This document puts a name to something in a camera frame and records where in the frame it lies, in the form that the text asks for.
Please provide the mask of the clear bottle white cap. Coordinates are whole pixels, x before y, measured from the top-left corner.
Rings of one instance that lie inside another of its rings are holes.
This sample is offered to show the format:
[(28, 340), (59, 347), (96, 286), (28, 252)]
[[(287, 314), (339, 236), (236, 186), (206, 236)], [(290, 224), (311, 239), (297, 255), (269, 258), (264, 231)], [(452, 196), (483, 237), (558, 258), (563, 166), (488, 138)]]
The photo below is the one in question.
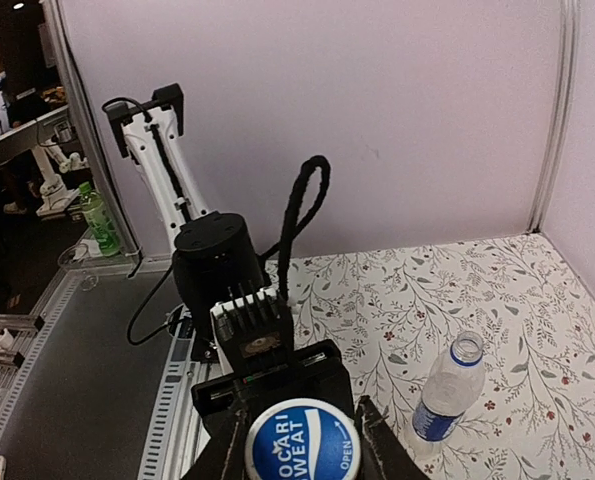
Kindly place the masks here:
[(360, 437), (339, 408), (318, 399), (289, 399), (254, 420), (244, 462), (250, 479), (357, 479)]

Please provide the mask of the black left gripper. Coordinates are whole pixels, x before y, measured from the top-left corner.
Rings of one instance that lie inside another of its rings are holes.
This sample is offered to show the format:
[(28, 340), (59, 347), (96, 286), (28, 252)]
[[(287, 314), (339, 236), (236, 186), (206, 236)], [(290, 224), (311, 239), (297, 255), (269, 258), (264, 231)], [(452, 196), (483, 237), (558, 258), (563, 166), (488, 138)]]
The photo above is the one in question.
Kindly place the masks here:
[(231, 373), (193, 386), (193, 406), (207, 433), (216, 435), (232, 411), (245, 408), (253, 420), (270, 406), (293, 398), (322, 400), (352, 416), (350, 374), (335, 342), (306, 346), (295, 357), (294, 366), (278, 365), (247, 377)]

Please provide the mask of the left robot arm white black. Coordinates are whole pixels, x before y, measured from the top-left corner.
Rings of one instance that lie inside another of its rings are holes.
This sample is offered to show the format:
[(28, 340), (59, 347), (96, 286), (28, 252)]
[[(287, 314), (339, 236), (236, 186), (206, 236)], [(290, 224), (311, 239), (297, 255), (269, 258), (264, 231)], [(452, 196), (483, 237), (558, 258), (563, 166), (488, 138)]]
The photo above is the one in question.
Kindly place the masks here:
[(324, 340), (297, 348), (289, 303), (293, 244), (323, 204), (329, 161), (316, 155), (301, 165), (279, 240), (257, 253), (244, 217), (208, 207), (185, 163), (178, 144), (184, 132), (178, 84), (157, 89), (145, 103), (111, 99), (103, 111), (167, 229), (167, 274), (190, 312), (195, 338), (221, 365), (218, 378), (191, 390), (207, 431), (217, 432), (234, 411), (256, 415), (291, 398), (321, 400), (351, 414), (350, 379), (338, 347)]

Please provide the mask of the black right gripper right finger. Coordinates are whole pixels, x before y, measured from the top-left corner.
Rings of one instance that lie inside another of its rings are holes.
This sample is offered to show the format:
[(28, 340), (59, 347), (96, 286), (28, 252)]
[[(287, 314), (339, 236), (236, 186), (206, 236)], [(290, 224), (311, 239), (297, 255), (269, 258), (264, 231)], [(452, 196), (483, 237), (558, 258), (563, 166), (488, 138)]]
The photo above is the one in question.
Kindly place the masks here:
[(357, 402), (354, 423), (359, 434), (362, 480), (425, 480), (369, 396)]

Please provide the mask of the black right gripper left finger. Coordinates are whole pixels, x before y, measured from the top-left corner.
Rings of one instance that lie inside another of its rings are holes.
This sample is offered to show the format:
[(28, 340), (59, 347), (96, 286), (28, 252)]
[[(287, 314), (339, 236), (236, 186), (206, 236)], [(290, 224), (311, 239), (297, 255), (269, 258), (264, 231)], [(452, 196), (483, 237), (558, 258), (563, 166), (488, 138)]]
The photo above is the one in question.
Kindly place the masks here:
[(250, 426), (246, 407), (231, 407), (218, 432), (213, 435), (182, 480), (247, 479), (244, 448)]

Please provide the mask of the Pepsi bottle blue label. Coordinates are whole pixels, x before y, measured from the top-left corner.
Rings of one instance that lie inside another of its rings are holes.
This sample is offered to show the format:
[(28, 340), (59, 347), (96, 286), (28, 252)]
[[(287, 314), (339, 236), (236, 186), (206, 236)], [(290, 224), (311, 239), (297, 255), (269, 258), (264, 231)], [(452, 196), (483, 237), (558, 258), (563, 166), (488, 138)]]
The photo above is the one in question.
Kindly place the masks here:
[(436, 358), (404, 433), (413, 458), (437, 455), (477, 401), (485, 383), (483, 354), (483, 338), (464, 331)]

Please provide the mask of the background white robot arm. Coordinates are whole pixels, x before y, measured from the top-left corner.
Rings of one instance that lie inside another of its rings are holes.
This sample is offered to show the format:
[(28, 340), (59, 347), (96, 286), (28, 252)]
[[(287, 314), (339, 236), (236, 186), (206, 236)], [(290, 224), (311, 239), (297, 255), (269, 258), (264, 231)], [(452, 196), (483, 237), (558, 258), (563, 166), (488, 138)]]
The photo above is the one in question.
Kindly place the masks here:
[(34, 146), (31, 152), (43, 178), (39, 188), (43, 204), (36, 210), (36, 215), (41, 220), (63, 216), (79, 196), (79, 190), (67, 188), (62, 174), (88, 169), (88, 160), (78, 152), (66, 156), (56, 143)]

